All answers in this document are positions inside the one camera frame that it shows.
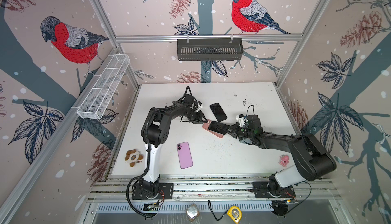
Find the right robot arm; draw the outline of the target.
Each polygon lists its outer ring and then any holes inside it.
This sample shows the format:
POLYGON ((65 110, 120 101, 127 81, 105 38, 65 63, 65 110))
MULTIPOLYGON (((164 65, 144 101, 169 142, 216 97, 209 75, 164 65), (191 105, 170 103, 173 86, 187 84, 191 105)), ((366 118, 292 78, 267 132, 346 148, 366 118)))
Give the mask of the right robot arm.
POLYGON ((268 193, 278 198, 294 184, 321 179, 337 169, 336 161, 313 134, 282 135, 265 132, 258 115, 249 115, 244 125, 239 122, 222 126, 223 132, 245 144, 261 149, 290 153, 294 165, 269 177, 268 193))

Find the black screen phone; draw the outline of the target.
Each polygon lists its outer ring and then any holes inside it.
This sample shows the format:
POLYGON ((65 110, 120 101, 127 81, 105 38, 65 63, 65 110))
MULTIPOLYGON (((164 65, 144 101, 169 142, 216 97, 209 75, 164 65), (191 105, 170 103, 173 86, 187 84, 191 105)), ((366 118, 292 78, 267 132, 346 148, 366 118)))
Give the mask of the black screen phone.
POLYGON ((218 133, 218 134, 221 134, 221 135, 226 135, 225 129, 228 126, 229 125, 224 124, 224 123, 220 123, 217 121, 211 121, 211 123, 208 126, 208 130, 215 132, 215 133, 218 133))

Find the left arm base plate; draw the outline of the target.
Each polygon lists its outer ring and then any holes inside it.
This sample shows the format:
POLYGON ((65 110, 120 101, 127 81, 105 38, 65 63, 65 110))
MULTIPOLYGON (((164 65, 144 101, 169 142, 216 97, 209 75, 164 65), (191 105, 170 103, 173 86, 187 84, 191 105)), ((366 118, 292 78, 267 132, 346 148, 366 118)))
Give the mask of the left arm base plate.
POLYGON ((159 190, 157 194, 151 195, 148 194, 145 190, 142 189, 140 184, 136 184, 134 190, 131 192, 132 200, 171 200, 173 198, 173 183, 161 183, 159 185, 159 190))

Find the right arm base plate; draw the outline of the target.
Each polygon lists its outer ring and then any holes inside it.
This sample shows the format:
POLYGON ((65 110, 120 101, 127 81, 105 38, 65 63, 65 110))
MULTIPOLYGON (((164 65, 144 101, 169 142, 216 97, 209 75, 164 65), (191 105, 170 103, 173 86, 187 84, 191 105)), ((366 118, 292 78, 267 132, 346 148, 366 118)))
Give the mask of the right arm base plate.
POLYGON ((294 188, 292 186, 280 187, 275 182, 253 182, 250 190, 255 194, 256 198, 296 198, 294 188))

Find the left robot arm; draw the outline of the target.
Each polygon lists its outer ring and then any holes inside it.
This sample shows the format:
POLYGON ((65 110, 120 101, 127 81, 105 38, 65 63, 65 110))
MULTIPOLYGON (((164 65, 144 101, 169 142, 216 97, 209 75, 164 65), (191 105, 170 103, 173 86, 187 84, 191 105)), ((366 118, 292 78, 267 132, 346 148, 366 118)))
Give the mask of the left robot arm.
POLYGON ((183 96, 173 101, 171 106, 150 109, 141 130, 141 137, 146 146, 146 165, 141 175, 128 182, 128 201, 138 197, 155 199, 159 196, 161 149, 169 137, 172 120, 185 117, 185 122, 188 123, 207 123, 201 107, 202 103, 193 96, 190 87, 187 86, 183 96))

